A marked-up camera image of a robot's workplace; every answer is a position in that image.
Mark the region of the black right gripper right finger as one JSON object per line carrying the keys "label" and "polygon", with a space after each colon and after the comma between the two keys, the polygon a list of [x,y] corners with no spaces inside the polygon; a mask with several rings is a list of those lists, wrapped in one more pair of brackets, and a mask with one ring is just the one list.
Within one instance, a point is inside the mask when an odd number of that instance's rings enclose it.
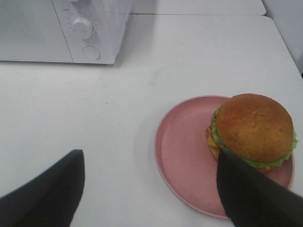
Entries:
{"label": "black right gripper right finger", "polygon": [[222,150],[216,184],[227,217],[236,227],[301,227],[303,199]]}

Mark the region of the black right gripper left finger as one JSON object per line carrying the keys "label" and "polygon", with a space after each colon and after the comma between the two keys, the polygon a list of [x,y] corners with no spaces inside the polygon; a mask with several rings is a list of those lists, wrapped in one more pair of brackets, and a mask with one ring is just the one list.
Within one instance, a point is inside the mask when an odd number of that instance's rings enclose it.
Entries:
{"label": "black right gripper left finger", "polygon": [[0,199],[2,227],[68,227],[85,184],[82,150],[72,150],[40,175]]}

